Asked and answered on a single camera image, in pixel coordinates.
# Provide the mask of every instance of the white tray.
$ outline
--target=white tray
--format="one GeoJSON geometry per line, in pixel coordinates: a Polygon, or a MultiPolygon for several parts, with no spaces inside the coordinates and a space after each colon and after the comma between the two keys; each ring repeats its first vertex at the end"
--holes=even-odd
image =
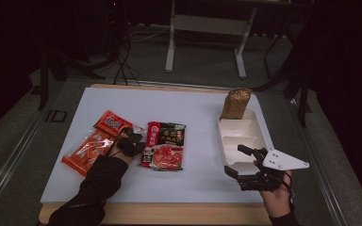
{"type": "Polygon", "coordinates": [[[260,108],[246,108],[241,120],[219,119],[222,141],[222,162],[236,170],[239,175],[252,175],[258,172],[255,157],[238,151],[242,144],[252,149],[272,150],[272,141],[260,108]]]}

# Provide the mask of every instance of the food package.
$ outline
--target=food package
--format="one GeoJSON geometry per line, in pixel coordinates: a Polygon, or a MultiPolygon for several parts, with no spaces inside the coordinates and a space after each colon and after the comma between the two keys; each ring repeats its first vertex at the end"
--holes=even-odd
{"type": "Polygon", "coordinates": [[[140,164],[154,170],[181,170],[186,127],[172,122],[149,122],[140,164]]]}
{"type": "Polygon", "coordinates": [[[136,133],[145,133],[133,123],[109,110],[106,111],[81,144],[64,154],[61,161],[86,176],[96,158],[99,155],[106,155],[118,138],[126,136],[122,133],[126,127],[132,128],[136,133]]]}
{"type": "Polygon", "coordinates": [[[241,120],[246,109],[246,105],[251,99],[252,90],[238,88],[228,92],[225,98],[224,106],[220,120],[241,120]]]}

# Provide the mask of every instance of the white table leg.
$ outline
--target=white table leg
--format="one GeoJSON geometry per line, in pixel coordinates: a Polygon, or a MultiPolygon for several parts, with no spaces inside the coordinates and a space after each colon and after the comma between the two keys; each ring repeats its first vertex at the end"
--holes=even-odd
{"type": "Polygon", "coordinates": [[[245,66],[243,65],[242,52],[243,52],[243,49],[245,48],[246,41],[248,40],[249,33],[251,31],[252,24],[254,22],[256,11],[257,11],[257,8],[252,8],[251,15],[249,17],[249,21],[246,24],[246,28],[242,34],[242,41],[240,43],[240,46],[239,46],[239,48],[235,49],[235,58],[237,61],[238,74],[239,74],[240,79],[246,78],[245,66]]]}
{"type": "Polygon", "coordinates": [[[175,17],[175,0],[172,0],[172,17],[170,18],[170,42],[169,49],[167,51],[166,59],[166,73],[171,73],[173,71],[173,62],[174,62],[174,17],[175,17]]]}

